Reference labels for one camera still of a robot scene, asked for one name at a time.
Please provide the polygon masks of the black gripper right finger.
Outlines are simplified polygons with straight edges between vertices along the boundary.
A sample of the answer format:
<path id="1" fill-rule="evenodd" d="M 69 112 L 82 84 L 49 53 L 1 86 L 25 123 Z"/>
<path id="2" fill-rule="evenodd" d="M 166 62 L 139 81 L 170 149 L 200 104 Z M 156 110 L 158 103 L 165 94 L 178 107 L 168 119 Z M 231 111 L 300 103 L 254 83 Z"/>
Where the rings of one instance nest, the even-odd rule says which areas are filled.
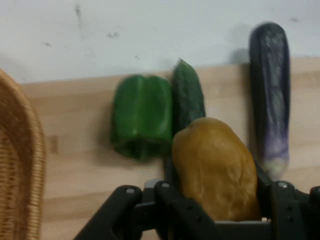
<path id="1" fill-rule="evenodd" d="M 263 217 L 270 220 L 275 240 L 318 240 L 320 238 L 320 187 L 309 193 L 283 180 L 271 180 L 258 163 L 257 197 Z"/>

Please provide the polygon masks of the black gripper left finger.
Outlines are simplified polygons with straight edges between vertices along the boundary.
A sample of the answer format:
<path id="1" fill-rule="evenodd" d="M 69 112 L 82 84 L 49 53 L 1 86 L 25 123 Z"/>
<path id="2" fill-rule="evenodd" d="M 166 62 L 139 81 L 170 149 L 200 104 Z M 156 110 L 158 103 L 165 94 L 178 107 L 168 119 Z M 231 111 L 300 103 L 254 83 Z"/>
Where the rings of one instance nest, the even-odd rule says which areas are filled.
<path id="1" fill-rule="evenodd" d="M 144 189 L 117 187 L 76 235 L 77 240 L 139 240 L 156 230 L 162 240 L 216 240 L 218 228 L 204 210 L 177 189 L 172 159 L 164 162 L 164 180 Z"/>

